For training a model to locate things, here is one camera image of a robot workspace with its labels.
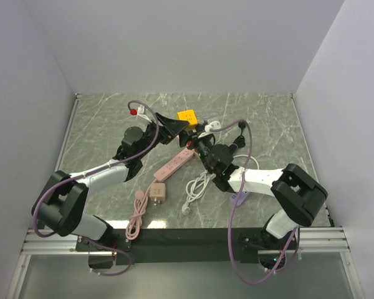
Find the yellow cube socket adapter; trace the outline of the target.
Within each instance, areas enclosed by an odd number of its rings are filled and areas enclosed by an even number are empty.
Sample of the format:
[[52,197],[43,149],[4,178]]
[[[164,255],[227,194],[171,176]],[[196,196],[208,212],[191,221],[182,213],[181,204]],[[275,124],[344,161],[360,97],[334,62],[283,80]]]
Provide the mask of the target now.
[[196,114],[194,110],[183,110],[176,114],[177,119],[187,121],[189,125],[186,127],[186,131],[191,131],[196,128],[198,125],[198,119],[196,117]]

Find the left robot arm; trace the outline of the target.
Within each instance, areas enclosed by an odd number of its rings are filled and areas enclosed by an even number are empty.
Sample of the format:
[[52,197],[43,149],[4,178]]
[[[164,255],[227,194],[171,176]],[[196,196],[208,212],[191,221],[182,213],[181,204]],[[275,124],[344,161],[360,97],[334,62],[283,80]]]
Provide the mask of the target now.
[[42,222],[62,237],[81,235],[97,250],[112,243],[111,226],[84,212],[87,198],[114,184],[134,178],[142,167],[142,158],[161,143],[167,145],[188,127],[188,121],[154,114],[146,129],[129,127],[116,155],[108,162],[79,173],[53,173],[32,208],[33,222]]

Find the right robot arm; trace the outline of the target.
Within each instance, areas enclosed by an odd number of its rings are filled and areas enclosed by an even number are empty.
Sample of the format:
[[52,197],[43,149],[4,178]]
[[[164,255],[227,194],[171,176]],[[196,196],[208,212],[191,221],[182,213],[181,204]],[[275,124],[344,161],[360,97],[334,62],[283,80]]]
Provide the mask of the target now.
[[214,133],[221,131],[218,121],[198,125],[193,131],[183,130],[180,146],[194,150],[210,180],[222,192],[258,193],[274,197],[281,209],[266,222],[261,241],[276,248],[297,226],[309,227],[325,203],[328,193],[300,166],[290,163],[283,169],[249,169],[233,163],[234,153],[245,145],[243,135],[227,146],[215,142]]

